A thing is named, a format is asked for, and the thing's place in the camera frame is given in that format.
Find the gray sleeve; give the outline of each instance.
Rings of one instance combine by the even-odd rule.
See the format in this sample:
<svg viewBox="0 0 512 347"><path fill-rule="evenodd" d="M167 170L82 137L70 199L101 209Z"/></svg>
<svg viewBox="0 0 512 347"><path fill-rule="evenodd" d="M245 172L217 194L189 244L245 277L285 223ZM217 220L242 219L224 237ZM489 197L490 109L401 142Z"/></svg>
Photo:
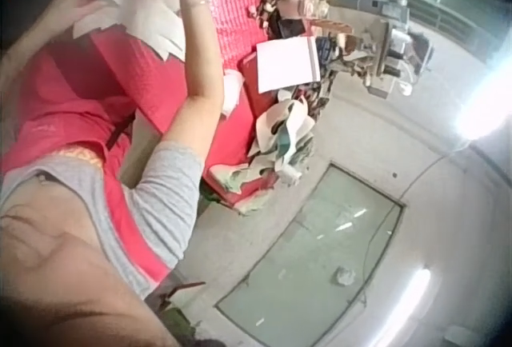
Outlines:
<svg viewBox="0 0 512 347"><path fill-rule="evenodd" d="M199 183L204 165L177 143L155 149L135 189L126 200L151 249L174 268L188 246L197 217Z"/></svg>

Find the gray t-shirt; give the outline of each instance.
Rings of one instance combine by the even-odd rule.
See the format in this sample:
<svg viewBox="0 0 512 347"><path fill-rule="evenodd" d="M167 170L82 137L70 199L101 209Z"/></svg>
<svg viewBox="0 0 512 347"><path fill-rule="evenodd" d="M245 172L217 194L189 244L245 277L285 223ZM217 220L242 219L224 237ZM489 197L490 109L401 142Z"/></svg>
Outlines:
<svg viewBox="0 0 512 347"><path fill-rule="evenodd" d="M172 142L160 143L135 189L123 186L126 202L150 248L173 269L183 258L197 216L203 164L192 150ZM73 190L86 204L103 251L125 282L142 298L155 289L126 256L112 225L103 173L79 159L49 155L9 172L0 193L0 206L24 181L45 172Z"/></svg>

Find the ceiling light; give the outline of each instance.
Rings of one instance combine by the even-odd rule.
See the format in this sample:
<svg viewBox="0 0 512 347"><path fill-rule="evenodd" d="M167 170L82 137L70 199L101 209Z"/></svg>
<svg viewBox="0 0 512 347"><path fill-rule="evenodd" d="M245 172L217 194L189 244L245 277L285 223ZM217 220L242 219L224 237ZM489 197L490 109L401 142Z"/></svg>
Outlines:
<svg viewBox="0 0 512 347"><path fill-rule="evenodd" d="M512 113L512 58L478 87L457 122L458 132L474 140L496 130Z"/></svg>
<svg viewBox="0 0 512 347"><path fill-rule="evenodd" d="M410 280L397 306L370 347L387 347L412 314L430 281L430 271L420 269Z"/></svg>
<svg viewBox="0 0 512 347"><path fill-rule="evenodd" d="M340 225L335 231L343 231L344 229L348 229L349 227L352 227L353 223L349 221L348 223L345 223L344 225Z"/></svg>
<svg viewBox="0 0 512 347"><path fill-rule="evenodd" d="M358 211L357 213L355 213L354 217L360 217L361 215L363 215L366 211L368 211L367 209L362 209L361 211Z"/></svg>

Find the bracelet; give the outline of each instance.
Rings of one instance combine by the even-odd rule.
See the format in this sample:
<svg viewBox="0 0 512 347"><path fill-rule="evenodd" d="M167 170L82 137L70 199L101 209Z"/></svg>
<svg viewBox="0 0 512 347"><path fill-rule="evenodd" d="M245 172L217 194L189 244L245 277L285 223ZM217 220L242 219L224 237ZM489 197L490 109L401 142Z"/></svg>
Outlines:
<svg viewBox="0 0 512 347"><path fill-rule="evenodd" d="M202 0L202 1L199 1L199 2L193 2L193 3L187 3L185 4L185 7L182 7L182 8L186 8L186 9L193 9L195 7L198 7L198 6L202 6L202 5L210 5L211 2L209 0Z"/></svg>

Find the cluttered table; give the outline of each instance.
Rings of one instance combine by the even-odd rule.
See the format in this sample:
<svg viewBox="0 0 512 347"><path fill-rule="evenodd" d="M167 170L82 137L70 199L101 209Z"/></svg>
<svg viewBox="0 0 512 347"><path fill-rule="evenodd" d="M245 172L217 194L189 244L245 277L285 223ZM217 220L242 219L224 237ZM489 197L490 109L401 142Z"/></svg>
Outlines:
<svg viewBox="0 0 512 347"><path fill-rule="evenodd" d="M219 122L203 181L210 196L240 213L260 208L279 178L298 182L334 79L322 70L322 58L319 65L325 46L303 22L304 14L318 17L318 4L292 0L279 8L278 1L212 0L224 69L245 81L236 106ZM276 18L278 10L283 15ZM119 27L90 35L138 110L163 133L186 97L184 64L174 55L163 61Z"/></svg>

